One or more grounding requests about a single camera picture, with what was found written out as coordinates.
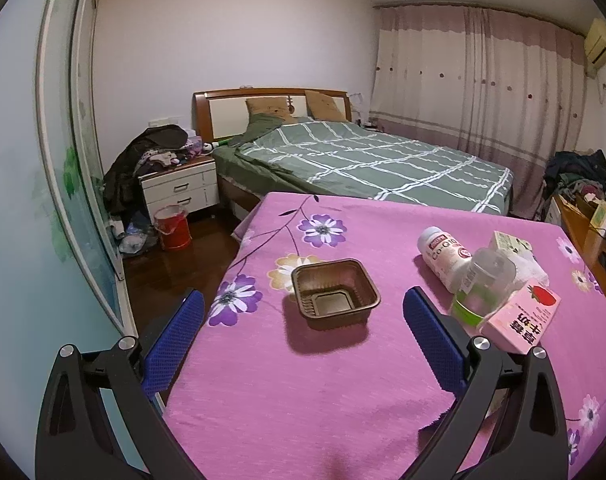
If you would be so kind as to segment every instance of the bed frame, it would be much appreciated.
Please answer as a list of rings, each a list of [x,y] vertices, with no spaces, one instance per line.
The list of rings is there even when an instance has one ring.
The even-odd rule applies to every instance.
[[[313,88],[234,88],[196,92],[193,103],[193,123],[203,142],[224,140],[244,133],[249,121],[245,100],[253,97],[285,96],[289,111],[294,116],[309,115],[305,90],[314,90],[334,98],[338,109],[352,120],[352,108],[347,92],[339,90],[319,90]],[[218,179],[221,197],[249,212],[260,202],[260,197],[237,184]]]

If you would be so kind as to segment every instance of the white nightstand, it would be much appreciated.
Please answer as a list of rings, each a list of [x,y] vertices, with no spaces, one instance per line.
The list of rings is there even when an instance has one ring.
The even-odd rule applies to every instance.
[[[150,218],[167,205],[182,205],[190,213],[218,204],[216,163],[198,156],[187,164],[140,178]]]

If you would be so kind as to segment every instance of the air conditioner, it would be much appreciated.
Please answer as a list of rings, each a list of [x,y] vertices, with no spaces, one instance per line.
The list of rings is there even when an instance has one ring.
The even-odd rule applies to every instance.
[[[596,71],[606,63],[606,21],[596,18],[585,38],[585,56],[587,56],[587,72],[595,75]]]

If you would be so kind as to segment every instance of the strawberry milk carton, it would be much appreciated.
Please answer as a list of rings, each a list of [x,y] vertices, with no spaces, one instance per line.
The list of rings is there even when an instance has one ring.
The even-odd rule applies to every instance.
[[[526,354],[550,324],[561,298],[529,280],[481,328],[501,350]]]

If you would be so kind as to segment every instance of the metal screw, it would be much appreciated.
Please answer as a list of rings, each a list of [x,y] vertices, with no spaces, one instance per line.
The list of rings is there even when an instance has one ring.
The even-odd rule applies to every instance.
[[[121,350],[129,350],[131,348],[134,348],[135,344],[136,344],[136,339],[134,339],[133,337],[127,336],[118,342],[118,348],[120,348]]]
[[[544,348],[540,346],[534,347],[534,357],[538,357],[539,359],[545,359],[547,357],[547,352]]]
[[[61,348],[59,354],[61,357],[70,357],[74,353],[74,347],[72,345],[65,345]]]
[[[486,337],[477,337],[474,339],[474,346],[479,350],[487,350],[490,347],[490,340]]]

